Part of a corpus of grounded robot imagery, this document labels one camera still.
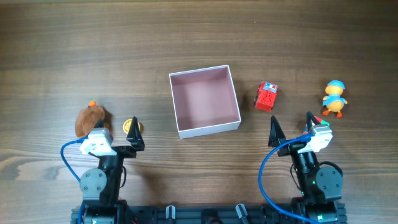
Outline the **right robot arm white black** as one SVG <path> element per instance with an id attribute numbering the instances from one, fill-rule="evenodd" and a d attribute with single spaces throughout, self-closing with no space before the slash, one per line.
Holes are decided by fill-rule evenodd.
<path id="1" fill-rule="evenodd" d="M 343 171 L 329 161 L 318 161 L 316 153 L 327 147 L 333 135 L 329 125 L 319 122 L 311 112 L 307 112 L 306 131 L 295 139 L 288 140 L 275 116 L 271 117 L 271 129 L 268 146 L 272 147 L 259 170 L 259 188 L 267 200 L 282 218 L 289 223 L 346 223 L 346 209 L 341 189 Z M 266 195 L 262 186 L 262 171 L 268 159 L 277 153 L 279 157 L 292 159 L 291 172 L 295 172 L 296 187 L 301 197 L 291 200 L 288 208 L 282 208 Z"/>

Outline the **red toy truck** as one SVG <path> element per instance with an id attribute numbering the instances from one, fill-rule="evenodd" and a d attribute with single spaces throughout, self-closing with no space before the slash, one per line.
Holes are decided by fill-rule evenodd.
<path id="1" fill-rule="evenodd" d="M 275 83 L 263 81 L 257 89 L 254 107 L 263 111 L 271 111 L 274 107 L 278 92 L 279 87 Z"/>

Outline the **yellow duck toy blue hat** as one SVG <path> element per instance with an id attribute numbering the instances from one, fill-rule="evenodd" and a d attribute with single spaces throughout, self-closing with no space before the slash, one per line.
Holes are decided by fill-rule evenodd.
<path id="1" fill-rule="evenodd" d="M 345 85 L 342 81 L 332 80 L 327 84 L 325 88 L 326 96 L 322 99 L 322 105 L 325 107 L 325 110 L 322 112 L 323 116 L 328 116 L 333 112 L 336 113 L 337 118 L 343 117 L 341 110 L 348 104 L 348 102 L 341 97 L 344 90 Z"/>

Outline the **yellow round toy wheel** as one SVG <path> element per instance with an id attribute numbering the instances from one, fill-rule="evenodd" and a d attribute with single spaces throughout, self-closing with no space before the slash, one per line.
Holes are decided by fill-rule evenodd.
<path id="1" fill-rule="evenodd" d="M 132 124 L 132 119 L 128 119 L 128 120 L 126 120 L 126 121 L 124 122 L 124 124 L 123 124 L 123 131 L 124 131 L 126 134 L 129 133 L 131 124 Z M 144 127 L 143 127 L 143 125 L 142 125 L 141 123 L 138 123 L 138 127 L 139 127 L 140 133 L 143 133 L 143 132 L 144 132 Z"/>

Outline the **colourful puzzle cube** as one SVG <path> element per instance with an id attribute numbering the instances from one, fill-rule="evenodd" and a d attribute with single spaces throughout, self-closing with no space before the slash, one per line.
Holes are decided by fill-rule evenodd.
<path id="1" fill-rule="evenodd" d="M 327 125 L 327 126 L 330 125 L 327 121 L 325 121 L 325 120 L 319 118 L 318 116 L 315 116 L 315 118 L 317 119 L 317 124 L 320 123 L 320 124 L 325 124 L 325 125 Z M 304 129 L 303 129 L 303 133 L 304 133 L 304 134 L 308 134 L 308 130 L 309 130 L 309 128 L 307 128 L 307 124 L 306 124 L 305 127 L 304 127 Z"/>

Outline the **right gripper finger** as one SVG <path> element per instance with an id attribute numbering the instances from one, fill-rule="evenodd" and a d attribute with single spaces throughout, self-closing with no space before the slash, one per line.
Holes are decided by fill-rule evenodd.
<path id="1" fill-rule="evenodd" d="M 306 113 L 306 119 L 307 119 L 307 128 L 311 128 L 313 125 L 317 125 L 317 119 L 310 111 Z"/>
<path id="2" fill-rule="evenodd" d="M 286 136 L 275 116 L 271 116 L 271 130 L 269 135 L 268 146 L 277 147 L 286 142 Z"/>

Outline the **brown plush toy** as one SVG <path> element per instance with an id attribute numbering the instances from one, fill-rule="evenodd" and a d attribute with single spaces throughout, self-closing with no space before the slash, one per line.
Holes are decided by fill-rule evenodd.
<path id="1" fill-rule="evenodd" d="M 105 111 L 102 106 L 96 104 L 95 100 L 90 100 L 88 107 L 82 109 L 75 121 L 75 134 L 77 138 L 87 136 L 95 127 L 99 120 L 104 120 Z"/>

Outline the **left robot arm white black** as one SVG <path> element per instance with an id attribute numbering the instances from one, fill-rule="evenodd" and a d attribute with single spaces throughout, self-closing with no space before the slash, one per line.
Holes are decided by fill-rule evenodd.
<path id="1" fill-rule="evenodd" d="M 126 181 L 125 159 L 136 157 L 145 148 L 141 124 L 136 117 L 126 121 L 126 146 L 112 146 L 113 137 L 104 121 L 99 120 L 87 136 L 80 139 L 80 151 L 99 159 L 98 166 L 87 170 L 79 180 L 83 193 L 80 207 L 71 214 L 71 223 L 125 224 L 139 220 L 127 202 L 119 198 Z"/>

